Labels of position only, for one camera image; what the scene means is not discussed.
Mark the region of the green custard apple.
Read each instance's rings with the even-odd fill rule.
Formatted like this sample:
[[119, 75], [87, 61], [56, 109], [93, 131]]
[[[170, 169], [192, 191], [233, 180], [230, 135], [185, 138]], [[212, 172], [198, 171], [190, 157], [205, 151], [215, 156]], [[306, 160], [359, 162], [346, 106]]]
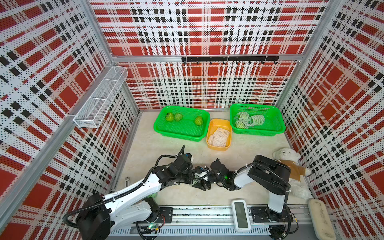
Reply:
[[181, 121], [183, 119], [183, 115], [181, 114], [181, 113], [176, 113], [176, 114], [174, 114], [174, 120], [176, 121], [176, 122], [179, 122], [179, 121]]

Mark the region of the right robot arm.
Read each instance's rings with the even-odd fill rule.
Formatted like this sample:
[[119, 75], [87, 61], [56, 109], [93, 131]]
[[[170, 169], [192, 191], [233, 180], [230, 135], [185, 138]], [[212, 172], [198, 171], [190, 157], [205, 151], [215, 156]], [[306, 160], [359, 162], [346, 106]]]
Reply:
[[269, 191], [267, 215], [281, 217], [287, 210], [291, 185], [291, 169], [282, 163], [257, 155], [254, 161], [236, 171], [230, 171], [219, 159], [210, 168], [196, 167], [189, 173], [193, 183], [199, 182], [205, 190], [208, 185], [219, 184], [228, 191], [238, 191], [245, 185], [256, 182]]

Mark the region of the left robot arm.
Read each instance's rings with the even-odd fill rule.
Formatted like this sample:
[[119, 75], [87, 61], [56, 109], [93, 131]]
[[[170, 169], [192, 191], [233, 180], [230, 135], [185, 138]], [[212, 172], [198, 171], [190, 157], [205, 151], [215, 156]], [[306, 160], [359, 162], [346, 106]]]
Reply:
[[118, 227], [141, 221], [153, 222], [160, 207], [151, 198], [161, 190], [177, 184], [195, 185], [207, 180], [207, 168], [193, 167], [193, 156], [181, 148], [167, 165], [156, 162], [146, 176], [115, 193], [91, 195], [82, 208], [68, 212], [63, 222], [77, 229], [83, 240], [105, 240]]

